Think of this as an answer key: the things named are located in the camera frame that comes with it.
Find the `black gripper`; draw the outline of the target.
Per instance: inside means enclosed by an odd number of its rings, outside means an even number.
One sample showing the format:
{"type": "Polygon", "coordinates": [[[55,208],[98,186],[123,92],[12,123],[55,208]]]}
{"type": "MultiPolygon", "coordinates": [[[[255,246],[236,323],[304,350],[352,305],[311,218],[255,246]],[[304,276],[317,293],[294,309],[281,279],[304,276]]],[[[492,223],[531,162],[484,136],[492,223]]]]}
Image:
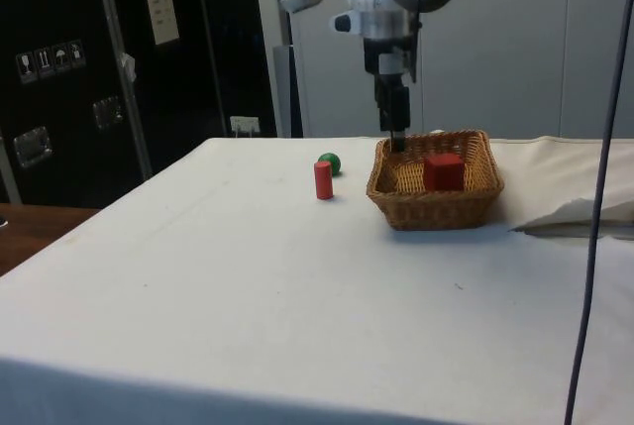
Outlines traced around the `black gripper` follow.
{"type": "Polygon", "coordinates": [[[417,80],[417,43],[413,37],[395,39],[363,39],[365,71],[374,78],[374,99],[379,127],[390,135],[390,148],[402,153],[405,131],[410,128],[409,88],[400,75],[417,80]]]}

